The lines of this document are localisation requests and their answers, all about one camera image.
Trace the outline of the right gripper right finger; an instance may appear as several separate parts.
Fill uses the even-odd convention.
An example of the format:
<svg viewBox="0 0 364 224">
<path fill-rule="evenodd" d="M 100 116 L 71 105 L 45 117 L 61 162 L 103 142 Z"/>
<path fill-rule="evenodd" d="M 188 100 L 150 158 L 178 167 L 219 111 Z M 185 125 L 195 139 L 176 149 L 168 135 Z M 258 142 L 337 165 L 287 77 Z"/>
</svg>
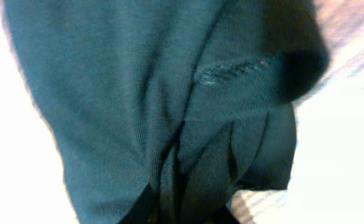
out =
<svg viewBox="0 0 364 224">
<path fill-rule="evenodd" d="M 240 222 L 224 205 L 206 221 L 206 224 L 240 224 Z"/>
</svg>

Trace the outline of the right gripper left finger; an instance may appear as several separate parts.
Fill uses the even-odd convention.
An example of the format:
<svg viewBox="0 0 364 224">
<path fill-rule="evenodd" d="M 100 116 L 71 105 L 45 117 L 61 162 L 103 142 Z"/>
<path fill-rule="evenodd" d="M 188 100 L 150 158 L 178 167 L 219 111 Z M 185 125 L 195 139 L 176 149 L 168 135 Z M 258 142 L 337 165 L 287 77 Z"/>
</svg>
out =
<svg viewBox="0 0 364 224">
<path fill-rule="evenodd" d="M 157 224 L 159 219 L 159 197 L 147 184 L 139 198 L 119 224 Z"/>
</svg>

